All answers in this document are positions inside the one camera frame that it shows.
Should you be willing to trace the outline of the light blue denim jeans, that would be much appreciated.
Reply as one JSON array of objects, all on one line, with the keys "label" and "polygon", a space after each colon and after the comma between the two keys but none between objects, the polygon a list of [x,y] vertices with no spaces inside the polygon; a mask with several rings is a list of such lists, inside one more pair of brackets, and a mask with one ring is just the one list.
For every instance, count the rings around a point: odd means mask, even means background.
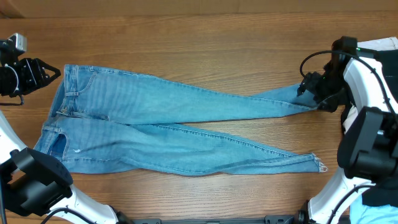
[{"label": "light blue denim jeans", "polygon": [[70,172],[148,169],[179,175],[325,172],[314,154],[296,154],[196,122],[279,118],[315,110],[297,85],[231,95],[152,75],[66,65],[35,149]]}]

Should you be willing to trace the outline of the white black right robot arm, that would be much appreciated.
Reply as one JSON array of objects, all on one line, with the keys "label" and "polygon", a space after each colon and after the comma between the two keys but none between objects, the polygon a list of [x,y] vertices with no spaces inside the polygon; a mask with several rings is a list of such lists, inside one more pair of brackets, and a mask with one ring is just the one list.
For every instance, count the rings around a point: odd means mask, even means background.
[{"label": "white black right robot arm", "polygon": [[363,193],[397,180],[397,51],[333,52],[324,70],[304,75],[298,93],[313,93],[321,110],[346,105],[358,114],[340,142],[338,170],[291,223],[339,223]]}]

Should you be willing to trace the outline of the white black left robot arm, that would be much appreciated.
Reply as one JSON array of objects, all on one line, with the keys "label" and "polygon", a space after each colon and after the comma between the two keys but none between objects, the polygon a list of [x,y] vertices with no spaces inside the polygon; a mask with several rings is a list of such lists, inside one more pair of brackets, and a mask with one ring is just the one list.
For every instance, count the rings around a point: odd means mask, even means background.
[{"label": "white black left robot arm", "polygon": [[[47,86],[60,70],[38,58],[1,59],[1,95],[22,98]],[[45,124],[36,148],[29,148],[1,116],[1,211],[43,216],[44,223],[60,217],[72,223],[130,223],[110,205],[93,200],[73,184],[59,160],[69,147],[66,132]]]}]

